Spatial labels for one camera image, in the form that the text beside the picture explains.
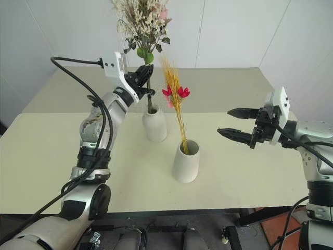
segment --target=black cable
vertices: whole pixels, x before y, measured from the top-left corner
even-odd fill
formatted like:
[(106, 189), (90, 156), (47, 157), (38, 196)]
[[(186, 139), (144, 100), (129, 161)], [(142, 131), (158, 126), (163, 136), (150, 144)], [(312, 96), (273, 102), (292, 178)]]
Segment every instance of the black cable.
[(305, 142), (306, 145), (321, 145), (321, 146), (328, 146), (333, 147), (333, 143), (328, 142)]
[(282, 236), (280, 237), (280, 246), (279, 246), (279, 250), (282, 249), (283, 247), (283, 243), (287, 237), (287, 230), (288, 230), (288, 227), (289, 227), (289, 223), (290, 223), (290, 219), (291, 219), (291, 216), (292, 216), (292, 213), (295, 211), (295, 209), (297, 208), (298, 205), (300, 205), (302, 202), (306, 201), (307, 199), (309, 199), (309, 197), (304, 197), (302, 199), (300, 199), (298, 202), (296, 202), (290, 209), (289, 213), (288, 213), (288, 217), (287, 217), (287, 221), (286, 221), (286, 225), (285, 225), (285, 228), (283, 230), (283, 234)]
[[(93, 101), (95, 104), (97, 103), (97, 100), (94, 96), (92, 95), (89, 95), (88, 96), (88, 99)], [(96, 142), (96, 146), (95, 146), (95, 150), (94, 150), (94, 153), (93, 155), (96, 156), (97, 152), (98, 152), (98, 148), (99, 148), (99, 145), (100, 145), (100, 141), (103, 137), (103, 132), (104, 132), (104, 129), (105, 129), (105, 125), (106, 125), (106, 115), (105, 115), (105, 111), (103, 110), (102, 106), (99, 104), (98, 107), (100, 108), (100, 112), (102, 114), (102, 117), (103, 117), (103, 123), (102, 123), (102, 127), (101, 127), (101, 131), (99, 133), (99, 136), (98, 136), (98, 140)], [(81, 179), (81, 175), (80, 176), (77, 176), (75, 178), (73, 178), (72, 180), (68, 181), (67, 183), (65, 183), (62, 188), (61, 188), (61, 193), (63, 193), (65, 191), (65, 189), (67, 187), (69, 187), (72, 183), (74, 183), (75, 181), (78, 181), (79, 179)]]
[[(296, 232), (298, 232), (298, 231), (300, 231), (300, 230), (301, 230), (301, 227), (299, 227), (299, 228), (295, 228), (295, 229), (289, 231), (289, 232), (286, 234), (286, 238), (289, 237), (289, 236), (291, 236), (291, 235), (293, 235), (294, 233), (296, 233)], [(274, 250), (274, 248), (275, 248), (275, 247), (277, 246), (277, 244), (279, 244), (280, 242), (281, 242), (281, 238), (279, 237), (279, 238), (277, 239), (277, 241), (274, 242), (272, 246), (270, 246), (270, 250)]]
[(102, 61), (101, 58), (98, 61), (77, 60), (77, 59), (66, 58), (66, 57), (59, 57), (59, 56), (54, 56), (52, 58), (53, 58), (53, 60), (72, 61), (72, 62), (80, 63), (80, 64), (95, 64), (95, 65), (100, 65), (102, 68), (104, 68), (103, 61)]
[(112, 137), (113, 137), (113, 126), (112, 126), (112, 120), (111, 120), (111, 116), (109, 113), (108, 108), (105, 106), (105, 103), (103, 102), (103, 100), (99, 97), (99, 95), (91, 88), (89, 87), (84, 81), (82, 81), (80, 78), (78, 78), (76, 75), (74, 75), (72, 72), (70, 72), (68, 69), (64, 68), (63, 66), (61, 66), (59, 63), (56, 62), (56, 60), (67, 60), (67, 61), (76, 61), (78, 62), (79, 60), (74, 60), (74, 59), (69, 59), (69, 58), (62, 58), (62, 57), (51, 57), (51, 61), (54, 65), (56, 65), (59, 69), (61, 69), (62, 71), (64, 71), (66, 74), (68, 74), (69, 76), (73, 77), (75, 80), (77, 80), (82, 86), (84, 86), (97, 100), (98, 105), (100, 105), (102, 107), (102, 109), (104, 110), (106, 117), (108, 118), (108, 122), (109, 122), (109, 129), (110, 129), (110, 135), (109, 135), (109, 140), (108, 140), (108, 144), (105, 148), (105, 151), (102, 153), (101, 157), (94, 163), (94, 165), (87, 169), (81, 176), (80, 179), (77, 182), (74, 182), (70, 187), (68, 187), (64, 192), (62, 192), (61, 194), (59, 194), (57, 197), (55, 197), (54, 199), (52, 199), (50, 202), (48, 202), (45, 206), (43, 206), (41, 209), (39, 209), (36, 213), (34, 213), (33, 215), (31, 215), (24, 223), (22, 223), (16, 230), (14, 230), (13, 232), (7, 234), (5, 237), (3, 237), (0, 240), (0, 245), (4, 244), (6, 241), (12, 239), (16, 234), (20, 233), (22, 231), (22, 229), (24, 229), (30, 222), (34, 221), (35, 218), (40, 215), (43, 211), (45, 211), (48, 207), (50, 207), (52, 204), (54, 204), (56, 201), (58, 201), (59, 199), (61, 199), (62, 197), (64, 197), (66, 194), (68, 194), (69, 192), (71, 192), (75, 187), (77, 187), (83, 180), (85, 180), (86, 177), (88, 177), (94, 170), (95, 167), (98, 166), (98, 164), (100, 164), (103, 159), (107, 156), (109, 148), (111, 146), (112, 143)]
[(316, 157), (318, 157), (320, 160), (322, 160), (324, 163), (326, 163), (327, 165), (329, 165), (331, 168), (333, 168), (333, 163), (331, 163), (326, 157), (324, 157), (323, 155), (321, 155), (320, 153), (318, 153), (316, 150), (314, 150), (313, 148), (311, 148), (309, 145), (307, 145), (306, 143), (300, 142), (299, 140), (297, 140), (295, 137), (293, 137), (292, 135), (290, 135), (289, 133), (287, 133), (284, 129), (282, 129), (278, 124), (274, 123), (273, 126), (285, 137), (287, 137), (289, 140), (293, 141), (294, 143), (296, 143), (297, 145), (304, 147), (307, 151), (309, 151), (310, 153), (312, 153), (313, 155), (315, 155)]

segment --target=yellow wheat ear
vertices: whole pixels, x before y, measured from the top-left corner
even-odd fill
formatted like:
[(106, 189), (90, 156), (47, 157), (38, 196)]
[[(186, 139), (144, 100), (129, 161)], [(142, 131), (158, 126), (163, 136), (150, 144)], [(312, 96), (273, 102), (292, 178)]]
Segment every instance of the yellow wheat ear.
[(165, 57), (162, 57), (161, 62), (163, 66), (165, 83), (167, 86), (170, 87), (172, 91), (172, 98), (170, 101), (172, 102), (177, 113), (177, 118), (181, 130), (184, 153), (188, 155), (189, 152), (187, 147), (187, 139), (185, 135), (184, 123), (182, 118), (182, 106), (181, 106), (182, 98), (178, 95), (178, 90), (181, 86), (179, 81), (178, 70), (175, 67), (171, 67), (169, 60), (167, 60)]

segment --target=table surface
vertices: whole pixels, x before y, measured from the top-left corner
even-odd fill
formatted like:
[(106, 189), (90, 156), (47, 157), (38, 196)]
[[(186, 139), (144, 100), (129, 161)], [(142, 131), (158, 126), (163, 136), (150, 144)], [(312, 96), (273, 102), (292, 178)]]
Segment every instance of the table surface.
[[(111, 83), (99, 67), (68, 67), (103, 96), (112, 90)], [(272, 86), (258, 68), (180, 68), (181, 85), (189, 87), (190, 97), (183, 102), (184, 113), (227, 112), (237, 107), (259, 108)], [(162, 95), (166, 89), (161, 68), (155, 68), (151, 86), (156, 90), (153, 103), (166, 113), (173, 113)], [(89, 92), (67, 74), (58, 70), (23, 113), (84, 113), (89, 112)], [(129, 112), (147, 110), (147, 98), (132, 105)]]
[[(69, 69), (98, 94), (110, 90), (103, 70)], [(182, 184), (172, 177), (180, 132), (174, 110), (167, 108), (160, 94), (161, 69), (155, 69), (154, 101), (169, 113), (168, 137), (161, 143), (148, 141), (141, 121), (146, 100), (131, 107), (112, 151), (109, 212), (284, 206), (308, 193), (297, 151), (267, 143), (252, 150), (216, 131), (220, 127), (252, 132), (254, 120), (239, 120), (223, 112), (263, 105), (272, 87), (258, 68), (179, 69), (179, 74), (181, 85), (191, 90), (183, 111), (187, 136), (201, 148), (198, 178)], [(2, 136), (0, 213), (34, 213), (59, 194), (76, 164), (79, 126), (91, 108), (87, 94), (56, 71)], [(56, 203), (46, 213), (59, 208)]]
[[(59, 194), (76, 164), (79, 124), (88, 113), (21, 114), (0, 139), (0, 213), (29, 214)], [(255, 150), (216, 129), (251, 132), (253, 120), (226, 113), (184, 114), (186, 133), (201, 149), (197, 179), (178, 183), (172, 164), (180, 132), (166, 114), (168, 137), (150, 142), (142, 115), (129, 113), (114, 145), (109, 212), (217, 209), (291, 205), (306, 196), (301, 157), (280, 145)], [(46, 213), (56, 213), (60, 204)]]

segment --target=orange floor mat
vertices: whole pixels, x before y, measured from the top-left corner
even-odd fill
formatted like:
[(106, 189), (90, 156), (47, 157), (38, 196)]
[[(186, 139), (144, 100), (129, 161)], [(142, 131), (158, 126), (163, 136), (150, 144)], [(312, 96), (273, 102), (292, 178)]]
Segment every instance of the orange floor mat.
[[(287, 216), (288, 214), (281, 215), (261, 223), (270, 245), (272, 245), (277, 240), (277, 238), (282, 235), (285, 228)], [(299, 222), (294, 217), (291, 217), (288, 232), (298, 227), (300, 227)], [(297, 232), (286, 238), (283, 244), (283, 250), (298, 249), (299, 237), (300, 232)]]

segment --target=red artificial flower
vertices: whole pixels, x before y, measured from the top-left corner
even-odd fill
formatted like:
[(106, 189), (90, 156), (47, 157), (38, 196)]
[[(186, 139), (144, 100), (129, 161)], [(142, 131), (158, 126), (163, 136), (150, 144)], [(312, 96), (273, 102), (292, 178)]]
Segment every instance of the red artificial flower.
[(166, 95), (166, 96), (171, 95), (171, 94), (172, 94), (172, 91), (171, 91), (170, 86), (168, 86), (168, 90), (167, 90), (167, 91), (166, 91), (166, 90), (162, 90), (162, 93), (163, 93), (164, 95)]
[(190, 94), (190, 91), (188, 90), (188, 88), (185, 88), (183, 90), (183, 87), (180, 87), (179, 90), (178, 90), (178, 95), (181, 97), (181, 98), (186, 98), (188, 97)]

